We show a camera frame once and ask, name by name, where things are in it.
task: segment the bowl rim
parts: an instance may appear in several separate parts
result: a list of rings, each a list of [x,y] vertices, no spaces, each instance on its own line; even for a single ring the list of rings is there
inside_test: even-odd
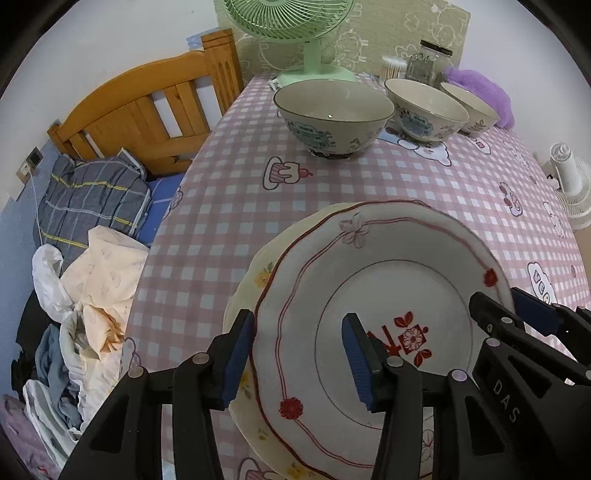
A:
[[[284,108],[282,106],[279,105],[279,103],[277,103],[277,95],[279,95],[279,93],[285,89],[285,88],[289,88],[291,85],[296,85],[298,83],[304,83],[304,82],[315,82],[318,80],[324,80],[324,81],[329,81],[329,82],[347,82],[347,83],[357,83],[358,85],[363,85],[363,87],[367,87],[372,89],[375,93],[382,95],[388,102],[390,102],[390,104],[392,105],[392,113],[383,117],[383,118],[374,118],[371,120],[333,120],[332,118],[320,118],[318,116],[313,116],[313,115],[305,115],[303,113],[297,113],[297,112],[292,112],[291,110],[288,110],[287,108]],[[284,86],[283,88],[277,90],[275,92],[275,95],[273,95],[273,104],[279,109],[279,110],[283,110],[287,113],[291,113],[292,115],[298,115],[298,116],[303,116],[305,118],[311,118],[314,120],[324,120],[326,122],[334,122],[334,123],[341,123],[341,124],[367,124],[367,123],[371,123],[371,122],[381,122],[384,120],[387,120],[388,118],[392,118],[394,112],[396,111],[396,107],[394,106],[394,103],[392,100],[390,100],[390,98],[388,98],[387,95],[383,94],[382,92],[380,92],[378,89],[375,89],[374,87],[372,87],[371,85],[367,85],[367,83],[365,82],[350,82],[349,80],[339,80],[339,79],[307,79],[307,80],[301,80],[299,82],[294,82],[294,83],[290,83],[289,85]]]
[[[469,106],[470,108],[474,109],[476,112],[481,113],[482,115],[486,115],[489,118],[492,118],[495,122],[498,122],[501,117],[499,116],[499,113],[493,108],[491,107],[488,103],[486,103],[482,98],[480,98],[478,95],[475,95],[474,93],[472,93],[470,90],[467,90],[465,88],[462,87],[458,87],[458,85],[454,85],[452,83],[449,82],[441,82],[440,86],[442,89],[444,89],[446,91],[446,93],[448,93],[450,96],[454,97],[455,100],[458,100],[459,102],[463,102],[465,104],[467,104],[467,106]],[[466,93],[469,93],[471,97],[474,97],[478,100],[478,103],[483,103],[484,105],[486,105],[488,108],[491,109],[491,112],[494,113],[493,115],[489,115],[486,112],[483,112],[482,110],[480,110],[478,107],[474,106],[474,105],[470,105],[467,101],[458,98],[456,95],[454,95],[453,91],[454,90],[463,90]]]
[[[456,118],[449,118],[448,116],[441,115],[441,114],[439,114],[439,113],[435,113],[435,112],[433,112],[433,111],[429,110],[428,108],[425,108],[425,107],[423,107],[423,106],[417,105],[416,103],[414,103],[414,102],[411,102],[410,100],[406,100],[406,98],[404,98],[404,97],[402,97],[402,96],[398,95],[397,93],[395,93],[393,90],[391,90],[391,89],[388,87],[388,82],[392,82],[393,80],[397,80],[397,82],[396,82],[396,83],[398,83],[398,82],[400,82],[400,81],[402,81],[402,82],[413,82],[413,83],[418,83],[419,85],[424,85],[425,87],[429,87],[429,88],[431,88],[431,89],[435,90],[436,92],[439,92],[439,93],[441,93],[442,95],[445,95],[446,97],[448,97],[448,98],[450,98],[451,100],[453,100],[454,102],[456,102],[456,103],[457,103],[457,104],[458,104],[458,105],[459,105],[459,106],[460,106],[460,107],[461,107],[461,108],[462,108],[462,109],[463,109],[463,110],[466,112],[467,119],[466,119],[466,120],[458,120],[458,119],[456,119]],[[427,113],[430,113],[431,115],[434,115],[434,116],[436,116],[436,117],[438,117],[438,118],[443,118],[443,119],[445,119],[445,120],[449,120],[450,122],[456,122],[456,123],[459,123],[459,124],[465,124],[465,123],[467,123],[467,122],[469,122],[469,121],[470,121],[470,113],[468,112],[468,110],[466,110],[466,108],[465,108],[465,107],[464,107],[464,106],[463,106],[463,105],[462,105],[460,102],[458,102],[458,101],[457,101],[455,98],[451,97],[450,95],[447,95],[446,93],[443,93],[442,91],[440,91],[440,90],[437,90],[436,88],[434,88],[434,87],[432,87],[432,86],[430,86],[430,85],[425,85],[424,83],[415,82],[414,80],[409,80],[409,79],[389,79],[389,80],[386,80],[386,82],[384,82],[384,87],[386,88],[386,90],[387,90],[388,92],[392,93],[392,95],[396,95],[398,98],[401,98],[401,99],[402,99],[402,100],[404,100],[405,102],[408,102],[408,103],[410,103],[410,104],[414,105],[416,108],[419,108],[419,109],[421,109],[421,110],[423,110],[423,111],[425,111],[425,112],[427,112]]]

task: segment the purple garment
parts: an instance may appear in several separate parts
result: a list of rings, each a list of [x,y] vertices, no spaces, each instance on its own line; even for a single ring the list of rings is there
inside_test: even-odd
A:
[[[59,468],[51,461],[33,424],[25,416],[25,405],[16,398],[2,396],[0,420],[12,446],[33,477],[57,480]]]
[[[464,88],[484,100],[501,119],[496,123],[500,128],[511,129],[515,126],[515,118],[511,109],[511,98],[496,83],[491,82],[482,73],[474,70],[458,70],[450,68],[445,71],[447,81],[452,85]]]

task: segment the black lid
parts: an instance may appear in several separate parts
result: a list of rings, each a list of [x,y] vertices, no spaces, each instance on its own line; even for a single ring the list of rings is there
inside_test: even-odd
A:
[[[453,52],[449,48],[442,47],[441,45],[437,45],[436,43],[431,43],[427,40],[421,40],[421,46],[425,48],[429,48],[430,50],[438,51],[439,53],[443,53],[448,57],[453,55]]]

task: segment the table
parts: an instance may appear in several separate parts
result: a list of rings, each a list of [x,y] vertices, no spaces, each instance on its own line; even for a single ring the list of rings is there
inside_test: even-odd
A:
[[[568,221],[515,135],[493,128],[477,141],[455,135],[429,149],[385,132],[387,140],[350,160],[324,160],[290,134],[267,80],[250,82],[202,146],[150,250],[126,333],[149,371],[205,351],[222,333],[226,304],[254,254],[294,222],[339,202],[420,199],[483,239],[512,286],[571,308],[589,303]],[[279,163],[295,169],[295,183],[274,174]],[[545,341],[564,351],[556,338]],[[249,459],[230,415],[212,414],[225,478],[264,469]],[[165,410],[169,461],[171,449]]]

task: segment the white electric fan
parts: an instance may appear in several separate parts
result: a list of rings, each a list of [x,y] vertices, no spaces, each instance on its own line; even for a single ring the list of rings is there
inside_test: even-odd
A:
[[[558,174],[556,197],[573,230],[591,225],[591,166],[575,158],[565,143],[553,145],[550,161]]]
[[[320,37],[337,27],[355,0],[224,0],[246,33],[278,43],[304,43],[304,63],[279,74],[279,86],[308,79],[356,81],[350,70],[320,61]]]

